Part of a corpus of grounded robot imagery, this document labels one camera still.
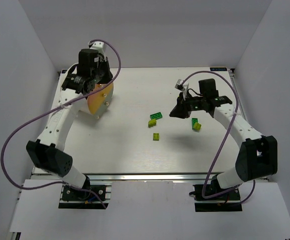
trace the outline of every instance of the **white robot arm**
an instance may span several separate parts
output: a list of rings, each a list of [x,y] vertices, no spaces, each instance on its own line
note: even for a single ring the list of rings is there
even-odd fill
[[[73,99],[90,93],[96,84],[106,85],[113,78],[105,56],[104,43],[91,42],[88,45],[89,48],[79,52],[78,63],[66,72],[58,100],[61,107]],[[85,98],[54,112],[36,141],[28,141],[26,150],[35,167],[59,177],[70,186],[89,190],[88,177],[79,172],[73,166],[72,157],[63,152],[74,119],[84,104]],[[84,191],[77,191],[77,195],[81,197],[86,194]]]
[[[227,129],[234,114],[232,101],[227,96],[219,96],[214,79],[198,83],[200,94],[193,97],[180,80],[177,82],[175,87],[182,92],[169,116],[185,119],[192,111],[204,110]],[[236,163],[231,169],[213,177],[212,194],[277,172],[277,141],[273,136],[264,136],[239,114],[235,117],[230,135],[240,148]]]

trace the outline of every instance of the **cable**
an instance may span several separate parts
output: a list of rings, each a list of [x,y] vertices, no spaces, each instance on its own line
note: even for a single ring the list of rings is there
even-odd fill
[[[80,97],[77,97],[77,98],[74,98],[66,103],[63,104],[63,106],[68,106],[74,102],[77,102],[81,99],[84,99],[84,98],[87,98],[88,96],[90,95],[93,95],[93,94],[96,94],[102,90],[104,90],[105,88],[107,88],[112,82],[114,82],[114,80],[118,77],[118,75],[120,74],[120,71],[121,71],[121,68],[122,68],[122,62],[121,62],[121,57],[119,55],[119,53],[116,51],[116,49],[107,41],[104,41],[104,40],[101,40],[101,39],[94,39],[94,40],[91,40],[91,42],[103,42],[105,43],[106,45],[108,45],[116,54],[117,56],[117,59],[118,59],[118,70],[117,70],[117,73],[116,75],[112,78],[112,80],[103,88],[100,88],[96,91],[92,91],[84,96],[80,96]],[[61,110],[62,107],[61,106],[57,106],[37,117],[34,117],[32,120],[29,120],[27,122],[25,122],[24,124],[22,124],[21,126],[19,126],[18,128],[16,128],[6,139],[6,141],[4,142],[2,148],[1,148],[1,152],[0,152],[0,166],[1,166],[1,169],[5,175],[5,177],[7,178],[7,180],[16,188],[19,188],[19,189],[22,189],[22,190],[35,190],[35,189],[41,189],[41,188],[45,188],[45,187],[48,187],[48,186],[51,186],[51,185],[54,185],[54,184],[66,184],[65,182],[62,182],[62,181],[55,181],[55,182],[50,182],[50,183],[47,183],[47,184],[44,184],[44,185],[41,185],[41,186],[33,186],[33,187],[24,187],[24,186],[21,186],[19,184],[17,184],[15,181],[12,180],[12,178],[9,176],[9,174],[7,173],[6,171],[6,167],[5,167],[5,163],[4,163],[4,154],[5,154],[5,151],[6,151],[6,147],[8,145],[8,143],[10,142],[10,140],[12,139],[12,137],[19,131],[21,130],[22,128],[26,127],[27,125],[45,117],[45,116],[48,116],[49,114],[51,113],[54,113],[54,112],[58,112],[59,110]],[[91,190],[87,190],[87,189],[81,189],[81,188],[76,188],[76,187],[73,187],[73,186],[70,186],[71,188],[73,189],[76,189],[78,191],[83,191],[83,192],[88,192],[88,193],[91,193],[93,194],[103,205],[104,208],[106,208],[106,206],[104,205],[104,203],[102,202],[102,200],[99,198],[99,196],[91,191]]]
[[[215,155],[215,157],[214,157],[214,159],[213,159],[213,161],[212,161],[212,163],[211,163],[211,165],[210,165],[210,168],[209,168],[209,170],[208,170],[208,173],[207,173],[207,176],[206,176],[206,179],[205,179],[205,181],[204,181],[203,188],[202,188],[202,192],[201,192],[202,197],[203,197],[204,199],[211,199],[211,198],[215,198],[215,197],[218,197],[218,196],[220,196],[220,195],[223,195],[223,194],[229,193],[229,192],[233,191],[233,190],[237,187],[237,186],[234,186],[234,187],[231,187],[231,188],[229,188],[229,189],[226,189],[226,190],[224,190],[224,191],[221,191],[221,192],[218,192],[218,193],[215,193],[215,194],[212,194],[212,195],[208,195],[208,196],[205,195],[206,186],[207,186],[208,180],[209,180],[209,178],[210,178],[210,176],[211,176],[212,170],[213,170],[213,168],[214,168],[214,166],[215,166],[215,163],[216,163],[217,159],[218,159],[219,156],[220,156],[220,153],[221,153],[221,151],[222,151],[222,149],[223,149],[223,147],[224,147],[225,141],[226,141],[226,139],[228,138],[228,136],[229,136],[229,134],[230,134],[230,132],[231,132],[232,126],[233,126],[233,124],[234,124],[235,117],[236,117],[237,111],[238,111],[238,109],[239,109],[239,96],[238,96],[238,94],[236,93],[236,91],[235,91],[235,89],[233,88],[233,86],[232,86],[232,85],[231,85],[231,84],[230,84],[230,83],[229,83],[229,82],[228,82],[228,81],[227,81],[223,76],[221,76],[220,74],[218,74],[218,73],[216,73],[216,72],[213,72],[213,71],[207,71],[207,70],[204,70],[204,71],[196,71],[196,72],[193,72],[192,74],[190,74],[188,77],[186,77],[186,78],[184,79],[184,81],[181,83],[181,86],[182,86],[182,85],[183,85],[183,84],[184,84],[184,83],[185,83],[185,82],[186,82],[190,77],[192,77],[192,76],[194,76],[194,75],[196,75],[196,74],[202,74],[202,73],[214,74],[214,75],[220,77],[222,80],[224,80],[225,83],[227,83],[227,85],[230,87],[230,89],[231,89],[232,92],[234,93],[235,101],[236,101],[236,106],[235,106],[235,110],[234,110],[233,117],[232,117],[231,120],[230,120],[230,123],[229,123],[229,125],[228,125],[227,131],[226,131],[226,133],[225,133],[225,136],[224,136],[223,140],[221,141],[221,144],[220,144],[220,146],[219,146],[219,148],[218,148],[218,150],[217,150],[217,153],[216,153],[216,155]]]
[[[187,90],[187,92],[189,92],[189,90],[192,90],[197,96],[203,96],[203,94],[200,94],[200,93],[197,93],[196,91],[194,91],[194,89],[193,88],[189,88],[188,90]]]
[[[255,190],[255,186],[256,186],[256,181],[255,180],[253,180],[253,187],[251,188],[251,191],[250,191],[250,193],[248,194],[248,196],[244,199],[244,200],[242,200],[242,201],[240,201],[240,202],[238,202],[238,203],[235,203],[235,204],[233,204],[233,205],[231,205],[231,206],[236,206],[236,205],[240,205],[240,204],[243,204],[243,203],[245,203],[251,196],[252,196],[252,194],[253,194],[253,192],[254,192],[254,190]]]

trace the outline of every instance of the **white floor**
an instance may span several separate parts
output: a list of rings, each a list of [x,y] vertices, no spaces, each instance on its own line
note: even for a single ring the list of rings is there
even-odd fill
[[[192,112],[188,119],[169,117],[180,93],[174,88],[176,81],[201,70],[209,67],[123,68],[114,83],[108,111],[99,120],[80,112],[64,151],[83,173],[206,173],[225,129],[204,111]],[[227,71],[217,73],[231,81]],[[231,89],[215,75],[195,75],[189,86],[199,91],[198,80],[209,78],[216,80],[220,96],[234,102]],[[150,115],[157,112],[163,118],[157,126],[148,128]],[[200,132],[192,131],[191,118],[198,118],[202,124]],[[159,133],[159,141],[153,141],[153,133]],[[238,151],[229,137],[213,171],[232,167]]]
[[[26,180],[25,187],[53,182]],[[245,198],[252,183],[245,183]],[[116,181],[108,208],[58,209],[62,185],[23,191],[11,232],[21,240],[284,240],[290,217],[277,183],[258,182],[240,212],[195,212],[190,182]]]

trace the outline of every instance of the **lego brick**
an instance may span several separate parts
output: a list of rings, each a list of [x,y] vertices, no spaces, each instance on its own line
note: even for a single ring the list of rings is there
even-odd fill
[[[158,120],[158,119],[161,119],[162,117],[163,117],[163,115],[161,114],[161,112],[150,115],[150,119]]]
[[[199,124],[198,122],[195,122],[193,129],[196,131],[199,131],[201,129],[201,126],[202,126],[201,124]]]
[[[194,124],[198,123],[198,122],[199,122],[199,120],[197,118],[192,118],[191,119],[191,128],[194,129]]]
[[[160,140],[160,134],[159,133],[153,133],[153,141],[159,141]]]
[[[156,126],[156,119],[155,118],[148,121],[148,127],[150,128],[153,126]]]

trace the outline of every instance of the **yellow lego brick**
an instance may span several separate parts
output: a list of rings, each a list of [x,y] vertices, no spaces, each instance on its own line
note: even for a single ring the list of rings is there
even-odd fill
[[[159,141],[160,140],[160,134],[159,133],[153,133],[153,141]]]
[[[150,128],[153,126],[156,126],[156,119],[155,118],[148,121],[148,127]]]
[[[196,131],[199,131],[201,129],[201,126],[202,126],[201,124],[199,124],[198,122],[195,122],[193,129]]]

